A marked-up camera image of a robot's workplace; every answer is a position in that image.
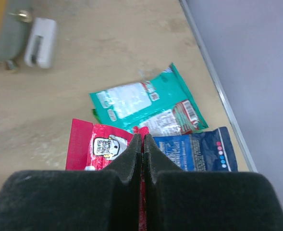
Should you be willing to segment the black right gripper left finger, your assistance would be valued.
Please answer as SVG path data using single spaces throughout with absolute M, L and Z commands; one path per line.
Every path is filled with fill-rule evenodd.
M 0 231 L 136 231 L 141 136 L 98 171 L 24 170 L 0 191 Z

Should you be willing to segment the teal candy bag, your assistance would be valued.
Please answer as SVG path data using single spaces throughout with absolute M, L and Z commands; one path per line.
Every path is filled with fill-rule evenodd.
M 90 93 L 102 124 L 153 136 L 174 136 L 208 128 L 192 93 L 171 63 L 155 78 Z

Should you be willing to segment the dark blue chips packet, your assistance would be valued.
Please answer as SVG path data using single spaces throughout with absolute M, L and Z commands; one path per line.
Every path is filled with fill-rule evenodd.
M 154 137 L 158 148 L 184 171 L 237 172 L 227 127 L 201 133 Z

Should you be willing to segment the green white snack bag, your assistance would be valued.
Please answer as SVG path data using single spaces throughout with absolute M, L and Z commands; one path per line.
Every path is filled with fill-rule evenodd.
M 92 114 L 93 114 L 94 118 L 97 120 L 97 122 L 101 123 L 100 118 L 99 118 L 96 110 L 95 109 L 91 109 L 91 110 L 92 110 Z

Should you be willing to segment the red small snack packet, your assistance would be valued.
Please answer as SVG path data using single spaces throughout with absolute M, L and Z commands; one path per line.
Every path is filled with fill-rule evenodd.
M 142 221 L 142 142 L 132 134 L 73 119 L 66 169 L 77 174 L 70 190 L 77 231 L 136 231 Z

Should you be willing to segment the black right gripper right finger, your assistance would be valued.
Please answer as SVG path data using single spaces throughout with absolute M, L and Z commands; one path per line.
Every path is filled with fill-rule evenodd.
M 149 231 L 283 231 L 271 183 L 254 172 L 183 171 L 144 138 Z

